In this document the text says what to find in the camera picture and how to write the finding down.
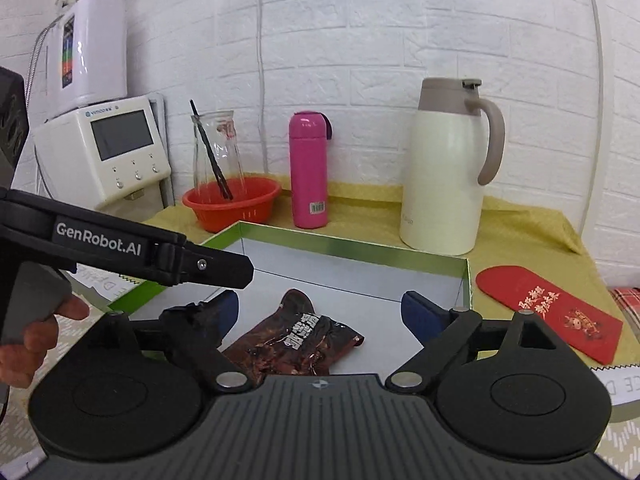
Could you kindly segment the person's left hand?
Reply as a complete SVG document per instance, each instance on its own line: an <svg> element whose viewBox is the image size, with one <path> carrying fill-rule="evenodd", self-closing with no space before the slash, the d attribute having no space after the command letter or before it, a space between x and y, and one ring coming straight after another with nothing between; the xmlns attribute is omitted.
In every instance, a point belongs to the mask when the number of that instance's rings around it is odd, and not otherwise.
<svg viewBox="0 0 640 480"><path fill-rule="evenodd" d="M58 344L56 316L81 321L89 312L88 304L71 296L58 307L55 314L27 326L21 344L4 344L0 350L1 381L10 387L27 388L48 351Z"/></svg>

